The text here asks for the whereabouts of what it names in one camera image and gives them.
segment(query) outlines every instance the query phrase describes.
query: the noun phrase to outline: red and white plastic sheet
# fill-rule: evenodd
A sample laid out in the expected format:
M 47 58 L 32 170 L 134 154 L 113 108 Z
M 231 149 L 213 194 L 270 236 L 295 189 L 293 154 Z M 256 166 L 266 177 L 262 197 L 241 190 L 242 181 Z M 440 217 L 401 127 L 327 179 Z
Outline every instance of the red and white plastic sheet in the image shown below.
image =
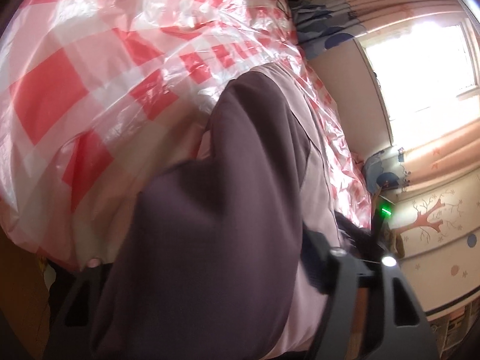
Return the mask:
M 0 40 L 0 224 L 75 269 L 114 260 L 136 194 L 196 156 L 227 82 L 280 61 L 314 105 L 335 209 L 370 198 L 286 0 L 25 0 Z

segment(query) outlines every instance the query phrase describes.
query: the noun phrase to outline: tree mural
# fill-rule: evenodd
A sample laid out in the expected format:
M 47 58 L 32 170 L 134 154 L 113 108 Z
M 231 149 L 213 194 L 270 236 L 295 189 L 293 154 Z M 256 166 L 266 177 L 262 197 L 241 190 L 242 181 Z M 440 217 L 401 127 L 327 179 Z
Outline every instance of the tree mural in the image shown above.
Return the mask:
M 434 230 L 439 234 L 438 242 L 442 242 L 448 236 L 447 230 L 461 230 L 462 225 L 459 219 L 462 216 L 460 206 L 462 200 L 458 200 L 456 204 L 452 204 L 446 200 L 447 195 L 455 195 L 454 190 L 446 190 L 439 196 L 431 195 L 429 200 L 422 199 L 421 202 L 414 200 L 412 206 L 417 211 L 417 219 L 409 225 L 394 229 L 395 233 L 402 234 L 408 230 L 419 228 L 420 241 L 425 240 L 429 243 L 431 240 L 431 231 Z

